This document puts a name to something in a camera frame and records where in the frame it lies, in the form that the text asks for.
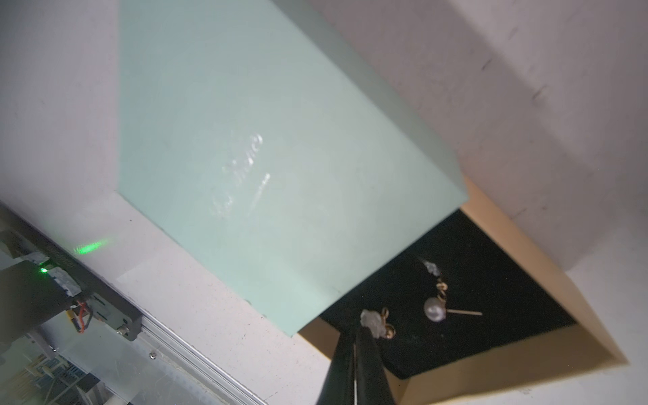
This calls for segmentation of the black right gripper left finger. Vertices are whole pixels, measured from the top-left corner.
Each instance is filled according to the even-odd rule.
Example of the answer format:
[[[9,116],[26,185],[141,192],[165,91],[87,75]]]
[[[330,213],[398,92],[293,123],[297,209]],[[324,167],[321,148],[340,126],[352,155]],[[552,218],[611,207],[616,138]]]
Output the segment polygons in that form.
[[[354,402],[354,335],[343,332],[337,341],[317,405],[354,405]]]

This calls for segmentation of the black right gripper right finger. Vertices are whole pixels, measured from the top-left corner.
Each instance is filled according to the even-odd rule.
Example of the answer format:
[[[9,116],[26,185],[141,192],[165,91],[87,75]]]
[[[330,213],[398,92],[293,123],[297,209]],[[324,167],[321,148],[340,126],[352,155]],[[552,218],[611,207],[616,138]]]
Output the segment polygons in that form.
[[[356,381],[359,405],[395,405],[376,340],[368,327],[356,333]]]

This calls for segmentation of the gold pearl earring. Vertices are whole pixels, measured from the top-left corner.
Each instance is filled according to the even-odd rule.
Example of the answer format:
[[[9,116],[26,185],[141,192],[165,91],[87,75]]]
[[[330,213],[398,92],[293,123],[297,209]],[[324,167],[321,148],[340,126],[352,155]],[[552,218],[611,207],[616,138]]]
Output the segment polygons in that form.
[[[427,272],[435,277],[436,296],[428,298],[424,303],[425,316],[434,323],[445,321],[448,314],[482,317],[483,312],[476,312],[474,310],[456,310],[447,307],[448,302],[448,284],[443,278],[443,273],[440,268],[431,261],[424,258],[418,260],[425,266]]]

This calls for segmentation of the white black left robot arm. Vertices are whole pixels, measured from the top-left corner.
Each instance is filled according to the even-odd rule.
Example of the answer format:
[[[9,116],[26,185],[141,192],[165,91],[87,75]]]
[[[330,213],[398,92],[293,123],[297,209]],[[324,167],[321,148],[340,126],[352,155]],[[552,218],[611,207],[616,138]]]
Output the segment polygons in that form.
[[[5,229],[1,253],[16,263],[1,270],[1,351],[74,305],[82,289],[52,258]]]

